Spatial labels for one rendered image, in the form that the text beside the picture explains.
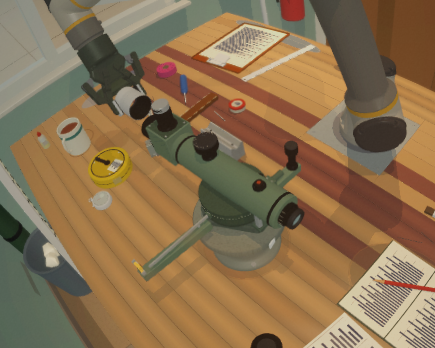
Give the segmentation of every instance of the blue screwdriver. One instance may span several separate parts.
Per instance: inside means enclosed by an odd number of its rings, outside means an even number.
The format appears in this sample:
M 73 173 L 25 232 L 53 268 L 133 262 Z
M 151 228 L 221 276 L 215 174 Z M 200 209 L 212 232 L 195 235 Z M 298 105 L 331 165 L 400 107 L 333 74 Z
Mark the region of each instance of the blue screwdriver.
M 188 93 L 188 81 L 186 79 L 186 75 L 184 74 L 180 76 L 180 91 L 185 97 L 185 105 L 186 105 L 186 94 Z

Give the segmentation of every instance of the small bottle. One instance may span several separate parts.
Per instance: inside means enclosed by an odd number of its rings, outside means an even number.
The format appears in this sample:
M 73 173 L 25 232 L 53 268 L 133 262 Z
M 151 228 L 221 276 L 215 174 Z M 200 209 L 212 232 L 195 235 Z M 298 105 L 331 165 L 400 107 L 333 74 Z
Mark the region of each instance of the small bottle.
M 44 135 L 41 134 L 41 132 L 37 132 L 38 141 L 40 142 L 41 146 L 45 149 L 49 148 L 49 141 L 46 139 Z

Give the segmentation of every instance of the teal wall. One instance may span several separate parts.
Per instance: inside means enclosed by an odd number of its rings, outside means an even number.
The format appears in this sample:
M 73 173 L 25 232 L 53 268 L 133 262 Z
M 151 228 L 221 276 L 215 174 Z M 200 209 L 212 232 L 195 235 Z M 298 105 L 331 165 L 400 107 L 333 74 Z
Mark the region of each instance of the teal wall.
M 134 50 L 139 57 L 143 57 L 224 12 L 262 22 L 259 0 L 190 1 L 191 6 L 185 10 L 117 44 L 119 52 L 127 54 Z M 285 22 L 281 19 L 276 1 L 266 0 L 270 25 L 315 39 L 314 12 L 309 2 L 305 2 L 306 18 L 300 22 Z M 80 88 L 81 78 L 88 79 L 88 73 L 83 66 L 57 80 L 0 120 L 0 158 L 38 208 L 10 146 L 80 97 L 83 94 Z M 1 183 L 0 203 L 29 232 L 35 229 L 35 225 Z M 37 293 L 22 263 L 22 255 L 0 237 L 0 348 L 82 348 L 83 344 L 45 281 L 31 273 Z

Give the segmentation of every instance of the wooden cabinet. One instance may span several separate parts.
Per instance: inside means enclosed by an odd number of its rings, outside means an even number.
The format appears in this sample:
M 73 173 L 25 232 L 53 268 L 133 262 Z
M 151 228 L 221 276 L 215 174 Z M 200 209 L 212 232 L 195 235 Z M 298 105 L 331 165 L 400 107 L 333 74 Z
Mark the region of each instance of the wooden cabinet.
M 435 0 L 362 0 L 381 55 L 435 92 Z

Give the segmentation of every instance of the red liquid in mug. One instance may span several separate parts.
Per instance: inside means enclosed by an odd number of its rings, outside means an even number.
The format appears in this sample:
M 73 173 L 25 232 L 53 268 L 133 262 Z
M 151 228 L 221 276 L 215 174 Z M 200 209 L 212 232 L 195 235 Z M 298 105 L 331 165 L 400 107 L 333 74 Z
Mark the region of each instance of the red liquid in mug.
M 77 127 L 77 125 L 78 125 L 77 122 L 69 123 L 68 125 L 64 126 L 64 128 L 61 130 L 61 134 L 68 134 L 75 127 Z

